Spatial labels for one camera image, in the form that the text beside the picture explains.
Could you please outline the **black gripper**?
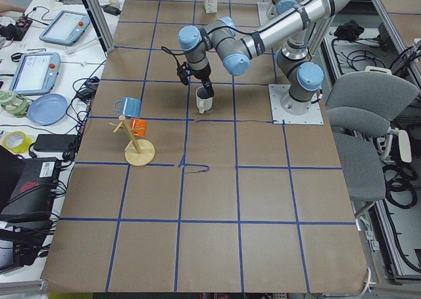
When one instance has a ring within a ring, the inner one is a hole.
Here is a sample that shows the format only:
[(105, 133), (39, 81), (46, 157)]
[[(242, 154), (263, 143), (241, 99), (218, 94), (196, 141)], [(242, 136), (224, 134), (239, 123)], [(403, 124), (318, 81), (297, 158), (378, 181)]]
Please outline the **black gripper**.
[(207, 62), (205, 65), (198, 65), (189, 63), (190, 75), (194, 78), (201, 80), (201, 87), (207, 92), (207, 97), (214, 97), (214, 90), (210, 80), (211, 66)]

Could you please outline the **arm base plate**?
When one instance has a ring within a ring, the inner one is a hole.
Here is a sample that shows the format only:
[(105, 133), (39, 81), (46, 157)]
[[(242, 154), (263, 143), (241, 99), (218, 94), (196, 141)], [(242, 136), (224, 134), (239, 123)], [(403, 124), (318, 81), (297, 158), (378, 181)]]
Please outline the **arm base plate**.
[(290, 85), (269, 84), (268, 92), (274, 124), (323, 125), (323, 117), (317, 93), (311, 100), (297, 102), (289, 95)]
[(265, 25), (273, 18), (293, 8), (296, 4), (296, 0), (281, 0), (275, 5), (273, 3), (258, 2), (257, 8), (260, 25)]

